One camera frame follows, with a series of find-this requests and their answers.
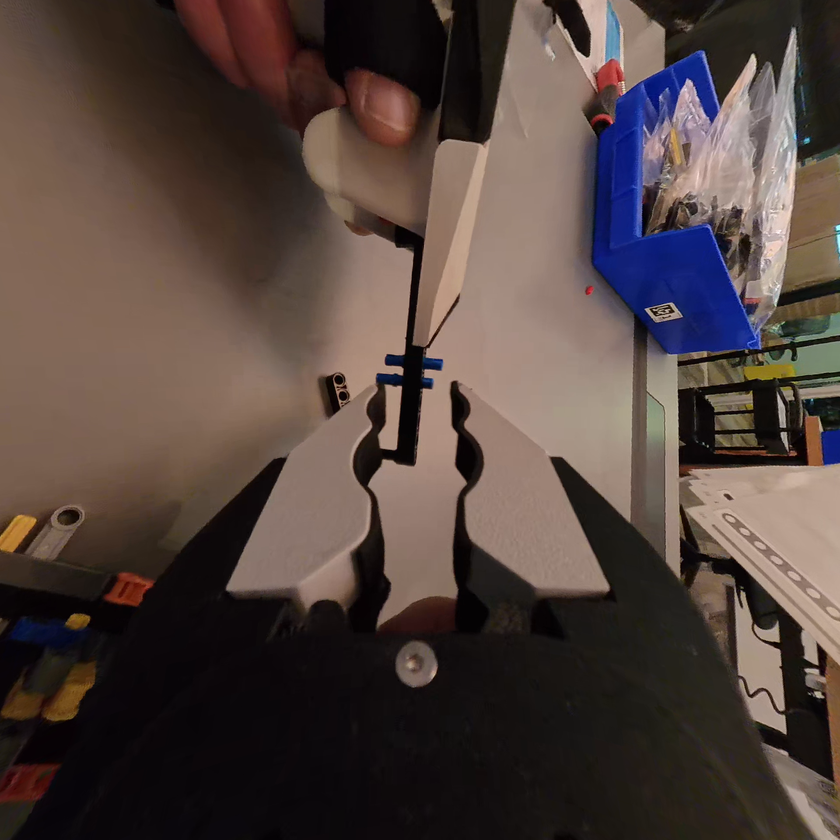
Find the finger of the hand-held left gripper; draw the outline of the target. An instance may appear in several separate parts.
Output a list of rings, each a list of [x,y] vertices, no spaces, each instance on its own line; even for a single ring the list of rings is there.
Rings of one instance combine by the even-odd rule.
[[[434,157],[418,281],[418,344],[428,347],[464,285],[488,143],[445,140]]]

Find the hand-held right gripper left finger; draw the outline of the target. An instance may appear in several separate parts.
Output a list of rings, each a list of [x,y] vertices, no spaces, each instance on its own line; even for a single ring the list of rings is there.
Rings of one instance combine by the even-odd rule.
[[[286,458],[231,574],[240,600],[289,601],[304,616],[335,602],[375,631],[389,597],[382,520],[370,484],[382,467],[384,387],[371,385]]]

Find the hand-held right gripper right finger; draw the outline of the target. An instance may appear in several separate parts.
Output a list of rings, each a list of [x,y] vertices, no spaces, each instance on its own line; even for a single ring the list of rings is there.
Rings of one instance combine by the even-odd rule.
[[[529,633],[555,601],[611,588],[551,457],[465,384],[450,386],[456,501],[455,626]]]

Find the long black toy beam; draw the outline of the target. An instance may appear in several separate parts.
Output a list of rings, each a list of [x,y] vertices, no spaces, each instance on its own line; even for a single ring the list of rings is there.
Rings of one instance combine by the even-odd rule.
[[[375,381],[378,385],[389,385],[401,389],[396,445],[392,450],[385,450],[383,456],[399,465],[414,466],[417,461],[423,394],[426,390],[431,390],[434,387],[434,380],[426,373],[441,372],[444,362],[441,359],[428,358],[426,345],[421,344],[414,338],[418,321],[424,240],[418,234],[402,227],[396,227],[395,245],[398,248],[408,249],[413,254],[406,320],[406,341],[402,354],[389,353],[384,361],[385,366],[400,368],[401,373],[378,373]]]

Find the toy brick vehicle chassis assembly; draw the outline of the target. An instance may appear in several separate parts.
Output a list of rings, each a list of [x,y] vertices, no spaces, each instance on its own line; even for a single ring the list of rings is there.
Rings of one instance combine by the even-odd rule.
[[[67,505],[2,529],[2,829],[48,790],[77,735],[81,704],[154,580],[64,561],[85,521]]]

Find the person's left hand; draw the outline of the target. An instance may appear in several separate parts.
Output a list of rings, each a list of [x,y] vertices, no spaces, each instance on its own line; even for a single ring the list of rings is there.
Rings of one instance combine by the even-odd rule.
[[[324,58],[298,42],[286,2],[175,1],[196,46],[231,83],[257,92],[303,137],[319,114],[346,107],[369,140],[400,148],[414,137],[419,97],[398,82],[353,68],[337,83]]]

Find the red black toy shock absorber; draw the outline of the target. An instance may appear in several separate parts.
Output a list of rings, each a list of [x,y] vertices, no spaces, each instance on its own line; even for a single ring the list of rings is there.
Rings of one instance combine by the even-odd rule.
[[[618,59],[608,60],[595,74],[596,95],[588,120],[596,136],[614,125],[616,105],[626,91],[623,66]]]

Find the white blue paper card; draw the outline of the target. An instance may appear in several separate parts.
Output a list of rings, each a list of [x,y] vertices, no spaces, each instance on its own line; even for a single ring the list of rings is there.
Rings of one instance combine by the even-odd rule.
[[[585,75],[597,89],[596,75],[610,60],[624,64],[623,25],[616,2],[573,1],[572,24],[563,27]]]

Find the blue storage bin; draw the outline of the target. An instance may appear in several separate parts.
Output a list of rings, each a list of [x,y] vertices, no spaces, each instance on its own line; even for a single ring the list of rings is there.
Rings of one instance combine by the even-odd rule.
[[[686,81],[716,118],[717,90],[699,50],[640,81],[597,141],[592,264],[668,354],[756,350],[751,325],[707,225],[643,235],[645,106]]]

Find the black metal rack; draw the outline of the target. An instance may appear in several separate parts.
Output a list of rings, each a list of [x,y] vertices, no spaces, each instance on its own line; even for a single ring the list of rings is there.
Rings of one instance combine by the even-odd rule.
[[[805,466],[805,409],[796,384],[750,380],[678,391],[682,469]]]

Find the clear bags of toy parts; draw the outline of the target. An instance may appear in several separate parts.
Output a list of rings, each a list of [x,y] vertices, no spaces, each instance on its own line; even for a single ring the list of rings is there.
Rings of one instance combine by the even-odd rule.
[[[757,73],[751,56],[714,120],[688,80],[673,117],[659,127],[669,127],[670,135],[645,234],[708,226],[757,331],[773,315],[784,283],[797,169],[798,63],[792,28],[779,77],[769,62]]]

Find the cardboard box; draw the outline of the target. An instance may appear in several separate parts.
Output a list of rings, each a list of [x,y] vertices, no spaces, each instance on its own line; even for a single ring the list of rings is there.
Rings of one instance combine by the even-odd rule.
[[[796,173],[783,298],[839,278],[839,154],[810,161]]]

